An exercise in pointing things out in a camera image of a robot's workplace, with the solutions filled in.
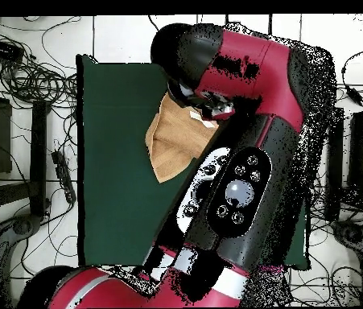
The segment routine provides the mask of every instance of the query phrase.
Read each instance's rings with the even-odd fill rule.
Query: electrical wire
[[[155,30],[157,30],[157,32],[159,31],[159,28],[158,28],[158,26],[157,25],[155,25],[155,23],[152,21],[152,19],[151,19],[151,16],[150,15],[148,15],[148,19],[150,20],[150,23],[152,24],[152,26],[154,26],[155,27]]]
[[[354,54],[353,56],[349,57],[345,63],[343,68],[341,69],[341,79],[343,81],[343,85],[345,86],[346,90],[347,90],[347,94],[349,95],[349,97],[351,98],[352,101],[354,101],[355,103],[357,103],[358,105],[363,106],[363,97],[361,96],[360,92],[357,91],[355,88],[350,87],[348,84],[345,83],[344,80],[344,75],[346,72],[346,68],[347,68],[347,63],[352,60],[353,58],[356,58],[359,55],[363,55],[363,51],[360,51],[356,54]]]
[[[39,19],[39,17],[37,17],[37,19],[35,19],[35,20],[27,19],[27,17],[23,17],[23,19],[24,19],[25,21],[28,21],[28,22],[30,22],[30,23],[33,23],[33,22],[36,22],[36,21]]]
[[[61,242],[60,242],[60,245],[58,246],[58,248],[56,248],[56,257],[58,256],[58,253],[62,256],[65,256],[65,257],[75,257],[78,253],[75,253],[73,255],[66,255],[64,253],[61,253],[60,252],[60,248],[62,246],[62,244],[69,238],[72,238],[72,237],[75,237],[75,238],[78,238],[78,236],[66,236],[66,238],[64,238]]]
[[[59,27],[65,23],[74,23],[80,20],[80,17],[71,17],[69,20],[56,24],[52,27],[49,27],[48,29],[45,30],[24,30],[24,29],[18,29],[16,27],[8,27],[6,25],[2,25],[4,27],[7,28],[11,28],[14,30],[19,30],[19,31],[42,31],[42,37],[41,37],[41,44],[43,45],[43,49],[44,51],[61,67],[63,68],[68,68],[64,65],[62,65],[61,63],[59,63],[57,60],[55,60],[47,51],[47,49],[44,46],[43,43],[43,39],[45,34],[50,31],[51,29],[54,29],[56,27]],[[74,118],[74,114],[76,112],[76,74],[73,74],[71,76],[65,76],[64,71],[60,68],[58,68],[55,65],[51,65],[48,63],[36,63],[36,58],[33,56],[32,54],[32,50],[31,48],[26,45],[25,43],[20,43],[17,42],[7,36],[1,35],[0,37],[2,37],[0,39],[0,41],[7,41],[10,42],[12,44],[14,44],[15,46],[19,46],[23,49],[24,51],[24,55],[23,55],[23,62],[21,64],[15,64],[15,63],[11,63],[5,60],[0,60],[0,81],[2,86],[4,87],[4,91],[0,91],[0,93],[6,98],[7,96],[12,97],[13,102],[20,108],[20,109],[30,109],[31,107],[26,107],[25,105],[20,105],[20,102],[23,103],[27,103],[27,104],[32,104],[34,101],[48,101],[51,105],[52,108],[57,108],[57,109],[70,109],[71,113],[67,116],[67,117],[62,117],[61,115],[59,115],[55,110],[54,113],[61,119],[63,119],[64,123],[63,123],[63,128],[64,128],[64,132],[66,133],[66,137],[64,142],[58,147],[58,150],[61,150],[64,152],[64,148],[66,146],[69,146],[73,152],[73,154],[76,156],[76,152],[74,151],[72,145],[77,146],[77,144],[73,141],[73,136],[71,135],[71,129],[72,127],[76,124],[75,122],[75,118]],[[19,125],[15,124],[19,129],[21,130],[26,130],[26,131],[30,131],[27,128],[22,128]],[[22,137],[27,143],[31,144],[27,138],[25,137],[25,135],[18,135],[15,136],[13,138],[20,138]],[[17,163],[17,161],[14,159],[14,157],[10,154],[12,160],[15,162],[15,165],[17,166],[19,173],[21,175],[21,177],[23,178],[23,181],[26,183],[25,177],[23,175],[23,173],[21,172],[19,165]],[[50,219],[48,219],[48,221],[44,222],[41,224],[41,226],[48,224],[48,228],[49,228],[49,223],[60,218],[61,220],[60,222],[63,220],[64,216],[70,212],[72,210],[73,205],[70,205],[70,207],[68,207],[67,211],[56,216],[56,217],[48,217]],[[6,220],[5,222],[0,223],[0,226],[4,225],[4,223],[10,223],[13,219],[16,219],[15,217],[16,213],[14,214],[13,218]],[[58,227],[58,225],[60,224],[60,222],[57,224],[57,226],[52,230],[52,232],[49,232],[48,234],[48,238],[51,238],[51,234],[55,231],[55,229]],[[32,250],[27,256],[27,249],[28,249],[28,244],[29,241],[28,239],[26,240],[26,248],[23,252],[23,255],[21,257],[21,262],[16,265],[14,268],[16,268],[17,266],[21,265],[23,267],[23,269],[29,274],[29,275],[33,275],[32,272],[30,272],[24,265],[24,260],[26,258],[28,258],[32,253],[34,253],[38,247],[40,247],[42,245],[42,243],[44,242],[42,241],[40,245],[38,245],[34,250]],[[58,247],[57,250],[57,254],[60,253],[59,252],[59,248],[61,247],[61,245]],[[28,279],[28,278],[15,278],[15,277],[11,277],[13,279]]]
[[[50,206],[50,208],[49,208],[49,216],[51,216],[51,210],[52,210],[52,206]],[[51,245],[52,245],[52,247],[54,248],[54,250],[56,251],[56,257],[57,257],[57,255],[58,254],[60,254],[61,256],[64,256],[64,257],[75,257],[78,253],[75,253],[75,254],[73,254],[73,255],[68,255],[68,254],[65,254],[65,253],[61,253],[60,252],[60,247],[62,246],[62,244],[68,239],[68,238],[70,238],[70,237],[76,237],[76,236],[67,236],[62,242],[61,242],[61,244],[58,246],[58,248],[56,248],[56,246],[54,245],[54,242],[52,241],[52,239],[51,239],[51,233],[50,233],[50,220],[48,220],[47,221],[47,224],[48,224],[48,238],[49,238],[49,241],[50,241],[50,243],[51,243]]]
[[[333,272],[332,272],[332,275],[330,277],[330,280],[331,280],[331,287],[332,287],[332,292],[334,294],[334,297],[336,298],[336,301],[337,303],[339,304],[340,307],[343,307],[343,305],[341,304],[341,301],[340,301],[340,298],[338,296],[338,294],[336,293],[336,286],[335,286],[335,279],[334,277],[336,276],[336,274],[340,271],[340,270],[351,270],[353,272],[355,272],[356,274],[358,274],[359,276],[361,276],[361,272],[359,272],[357,269],[354,269],[352,268],[351,266],[341,266],[337,269],[335,269]]]
[[[268,14],[268,35],[273,35],[273,15]]]

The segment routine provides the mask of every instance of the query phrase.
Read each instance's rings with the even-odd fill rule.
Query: plug
[[[346,89],[347,95],[354,103],[358,105],[361,105],[361,103],[363,103],[363,96],[355,88],[350,88],[349,86],[347,86]]]

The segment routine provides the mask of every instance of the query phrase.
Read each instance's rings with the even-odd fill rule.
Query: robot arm
[[[168,92],[179,105],[218,120],[219,129],[171,203],[137,276],[76,270],[48,306],[238,307],[273,227],[290,237],[281,247],[269,241],[275,255],[268,265],[276,267],[267,271],[283,274],[287,226],[295,225],[307,192],[306,170],[318,167],[314,148],[320,152],[336,99],[331,56],[319,53],[319,62],[309,64],[307,55],[295,42],[212,24],[162,28],[151,60],[167,75]],[[329,81],[322,82],[319,104],[308,107],[312,75]],[[307,121],[314,130],[303,129]]]

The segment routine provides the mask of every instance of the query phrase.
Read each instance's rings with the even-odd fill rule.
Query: black border
[[[84,202],[84,65],[82,55],[76,55],[76,135],[77,135],[77,194],[78,200],[78,240],[76,252],[78,266],[85,266],[84,239],[85,239],[85,202]]]

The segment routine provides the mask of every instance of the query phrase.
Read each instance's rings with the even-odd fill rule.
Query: white tiled wall
[[[22,18],[0,18],[0,34],[10,36],[20,42],[26,43],[32,50],[32,54],[42,63],[56,65],[67,76],[75,72],[76,54],[89,54],[101,63],[149,63],[150,45],[156,32],[146,15],[123,15],[123,16],[97,16],[82,17],[79,22],[67,23],[57,26],[69,17],[40,17],[37,21],[30,23]],[[184,15],[152,15],[152,20],[158,27],[163,27],[168,23],[215,23],[223,25],[225,16],[223,14],[184,14]],[[268,15],[267,14],[230,14],[230,21],[240,21],[249,29],[267,33]],[[354,14],[274,14],[273,15],[273,34],[290,39],[300,39],[308,44],[321,46],[328,49],[335,60],[337,81],[341,83],[340,70],[344,62],[354,53],[363,50],[363,17]],[[363,84],[363,56],[351,61],[347,68],[346,82],[350,84]],[[348,112],[353,113],[363,110],[361,107],[352,104],[350,100],[343,100],[339,105],[345,107]],[[28,110],[20,109],[13,112],[12,136],[22,134],[27,139],[31,134],[19,129],[20,127],[31,126],[31,113]],[[64,129],[62,120],[54,113],[48,116],[48,148],[56,148],[56,139],[64,140]],[[22,138],[12,141],[11,152],[24,174],[29,172],[29,145]],[[71,159],[70,168],[76,168],[76,156],[72,150],[68,151]],[[16,168],[10,175],[0,175],[4,179],[18,179],[19,174]],[[56,180],[54,167],[51,159],[47,160],[47,178]],[[76,171],[72,172],[72,179],[76,180]],[[57,183],[47,184],[47,193],[50,195],[57,189]],[[0,220],[6,219],[14,211],[27,203],[21,200],[16,204],[6,205],[0,208]],[[67,204],[62,191],[58,191],[53,198],[53,216],[65,211]],[[77,207],[75,207],[57,226],[59,221],[50,223],[50,231],[56,227],[52,234],[52,241],[58,247],[67,236],[76,236]],[[27,255],[34,250],[40,243],[47,238],[48,227],[45,226],[31,238]],[[344,247],[335,242],[332,235],[325,231],[318,230],[311,236],[311,245],[319,244],[311,248],[311,254],[319,260],[329,272],[338,266],[350,265],[357,267],[357,258]],[[12,265],[19,263],[21,254],[25,248],[25,242],[17,247]],[[76,254],[76,238],[71,237],[63,243],[60,252],[67,255]],[[47,239],[34,253],[27,257],[25,263],[32,272],[37,272],[46,266],[54,264],[56,251]],[[57,264],[68,264],[75,266],[76,257],[57,256]],[[294,295],[300,299],[320,299],[320,295],[326,299],[328,289],[317,291],[314,287],[297,287],[317,276],[326,276],[324,268],[314,259],[311,260],[312,270],[307,272],[292,271],[291,285]],[[13,273],[16,277],[27,277],[21,266],[18,266]],[[353,281],[359,283],[351,272],[340,272],[343,281]],[[316,280],[314,284],[326,284],[326,280]],[[19,296],[24,285],[24,281],[13,281],[13,294]]]

